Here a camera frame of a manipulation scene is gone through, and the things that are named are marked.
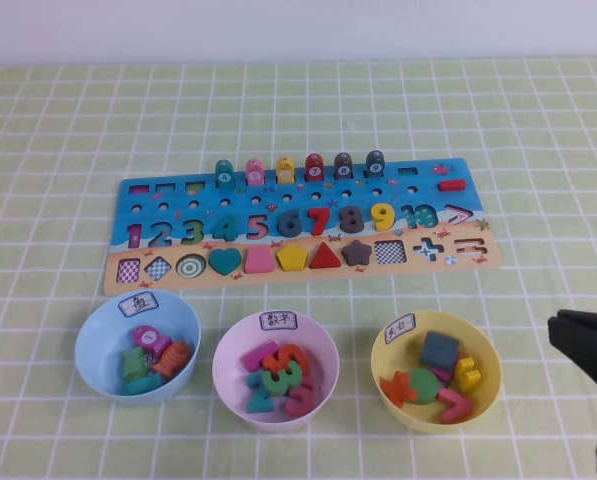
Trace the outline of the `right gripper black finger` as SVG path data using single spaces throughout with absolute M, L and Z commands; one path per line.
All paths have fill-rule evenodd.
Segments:
M 557 317 L 597 330 L 597 312 L 561 309 L 558 311 Z
M 597 330 L 559 318 L 548 320 L 550 344 L 597 384 Z

